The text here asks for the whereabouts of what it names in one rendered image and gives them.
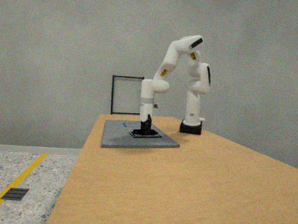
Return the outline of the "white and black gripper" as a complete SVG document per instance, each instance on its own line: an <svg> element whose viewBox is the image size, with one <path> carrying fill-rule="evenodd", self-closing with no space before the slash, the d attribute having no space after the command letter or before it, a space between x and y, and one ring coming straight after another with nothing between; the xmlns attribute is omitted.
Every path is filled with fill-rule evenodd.
<svg viewBox="0 0 298 224"><path fill-rule="evenodd" d="M151 122L153 116L153 104L140 103L140 115L141 129L145 129L145 134L151 133Z"/></svg>

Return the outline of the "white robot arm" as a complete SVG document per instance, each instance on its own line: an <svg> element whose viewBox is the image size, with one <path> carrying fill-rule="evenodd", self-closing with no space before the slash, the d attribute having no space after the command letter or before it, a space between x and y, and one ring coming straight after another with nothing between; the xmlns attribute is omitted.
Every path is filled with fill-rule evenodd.
<svg viewBox="0 0 298 224"><path fill-rule="evenodd" d="M163 109L162 104L154 103L154 93L164 94L170 86L166 80L168 75L176 69L182 54L188 56L188 74L199 79L190 79L186 84L187 90L187 107L186 116L183 124L188 126L198 126L200 121L205 119L199 118L200 96L207 95L211 88L211 68L206 63L201 63L199 49L204 45L204 39L200 35L187 36L179 41L173 41L166 56L156 72L154 79L144 79L141 85L141 103L154 104L153 108Z"/></svg>

